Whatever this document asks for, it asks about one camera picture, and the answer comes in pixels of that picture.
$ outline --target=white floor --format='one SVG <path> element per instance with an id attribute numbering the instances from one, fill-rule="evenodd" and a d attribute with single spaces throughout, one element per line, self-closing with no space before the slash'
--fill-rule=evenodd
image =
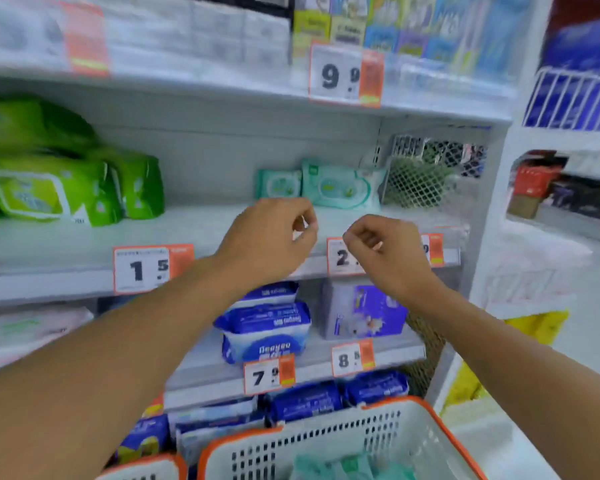
<path id="1" fill-rule="evenodd" d="M 600 243 L 591 242 L 594 266 L 554 348 L 600 373 Z M 506 416 L 456 432 L 489 480 L 558 480 L 558 475 Z"/>

